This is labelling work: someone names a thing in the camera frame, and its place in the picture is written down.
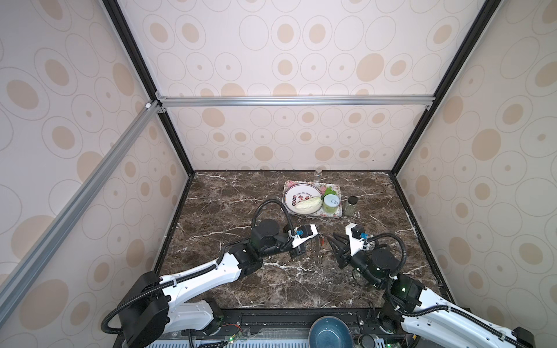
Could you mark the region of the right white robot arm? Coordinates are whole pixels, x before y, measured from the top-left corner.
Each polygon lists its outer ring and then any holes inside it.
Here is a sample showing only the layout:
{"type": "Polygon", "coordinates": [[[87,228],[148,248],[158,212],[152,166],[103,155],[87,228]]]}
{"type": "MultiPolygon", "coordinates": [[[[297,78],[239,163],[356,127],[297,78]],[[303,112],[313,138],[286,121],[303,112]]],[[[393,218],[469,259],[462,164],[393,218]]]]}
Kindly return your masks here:
{"type": "Polygon", "coordinates": [[[533,334],[484,320],[449,302],[403,273],[406,245],[393,233],[368,236],[349,231],[328,238],[340,268],[351,266],[384,304],[374,320],[386,334],[402,330],[442,347],[534,347],[533,334]]]}

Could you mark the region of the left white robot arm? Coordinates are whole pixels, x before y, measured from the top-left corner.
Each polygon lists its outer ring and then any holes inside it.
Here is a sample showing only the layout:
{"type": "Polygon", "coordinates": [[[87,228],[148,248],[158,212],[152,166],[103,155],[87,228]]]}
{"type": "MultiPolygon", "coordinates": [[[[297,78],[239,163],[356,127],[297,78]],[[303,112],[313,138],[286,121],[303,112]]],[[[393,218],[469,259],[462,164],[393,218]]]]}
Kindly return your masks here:
{"type": "Polygon", "coordinates": [[[172,275],[143,274],[103,318],[100,329],[123,336],[127,347],[147,347],[171,332],[218,327],[222,317],[218,306],[207,300],[193,302],[193,298],[253,274],[266,257],[303,254],[305,243],[318,233],[313,224],[281,229],[275,220],[263,220],[248,238],[231,243],[213,261],[172,275]]]}

